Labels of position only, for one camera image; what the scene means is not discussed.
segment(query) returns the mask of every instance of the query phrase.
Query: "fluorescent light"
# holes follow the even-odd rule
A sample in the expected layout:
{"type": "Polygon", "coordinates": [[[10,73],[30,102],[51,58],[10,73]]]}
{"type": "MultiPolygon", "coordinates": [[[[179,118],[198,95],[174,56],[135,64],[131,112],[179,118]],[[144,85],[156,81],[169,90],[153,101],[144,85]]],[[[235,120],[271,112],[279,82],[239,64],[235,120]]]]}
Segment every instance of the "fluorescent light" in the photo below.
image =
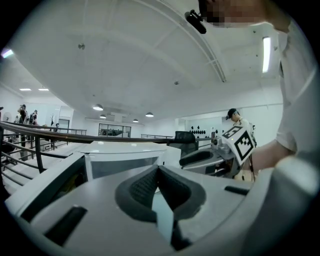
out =
{"type": "Polygon", "coordinates": [[[146,113],[145,115],[147,118],[153,118],[154,114],[152,114],[151,112],[146,113]]]}
{"type": "Polygon", "coordinates": [[[12,50],[8,50],[5,53],[2,54],[2,57],[7,58],[10,55],[14,54],[14,52],[12,50]]]}
{"type": "Polygon", "coordinates": [[[97,110],[97,111],[102,111],[104,110],[104,108],[100,105],[100,104],[97,104],[93,107],[94,110],[97,110]]]}
{"type": "Polygon", "coordinates": [[[263,68],[262,73],[267,73],[270,63],[270,53],[271,53],[271,38],[263,38],[263,68]]]}

